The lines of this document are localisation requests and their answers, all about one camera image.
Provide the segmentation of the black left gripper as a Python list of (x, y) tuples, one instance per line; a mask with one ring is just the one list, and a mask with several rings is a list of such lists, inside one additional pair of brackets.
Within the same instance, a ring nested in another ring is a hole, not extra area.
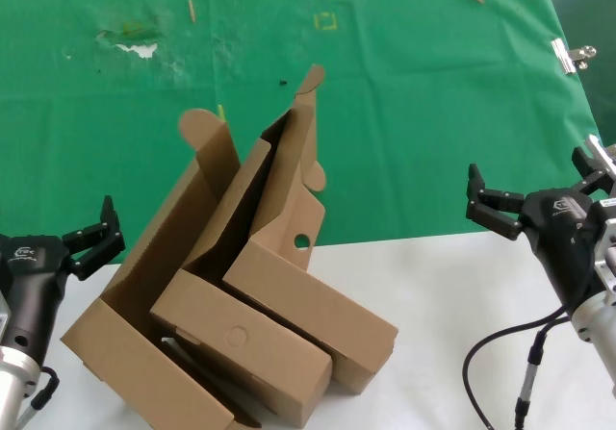
[(99, 221), (63, 235), (1, 237), (1, 294), (11, 311), (1, 344), (32, 359), (46, 357), (71, 272), (85, 281), (125, 249), (113, 199), (106, 195)]

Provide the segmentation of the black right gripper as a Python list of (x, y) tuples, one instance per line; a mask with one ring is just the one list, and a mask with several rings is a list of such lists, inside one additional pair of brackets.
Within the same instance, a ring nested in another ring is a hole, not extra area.
[(574, 190), (539, 190), (525, 199), (520, 193), (488, 189), (476, 164), (469, 165), (466, 190), (466, 218), (475, 224), (509, 240), (518, 238), (524, 225), (533, 254), (567, 308), (604, 291), (595, 271), (595, 249), (609, 219), (609, 201), (594, 201), (586, 194), (615, 193), (615, 180), (581, 147), (573, 150), (572, 162), (581, 177)]

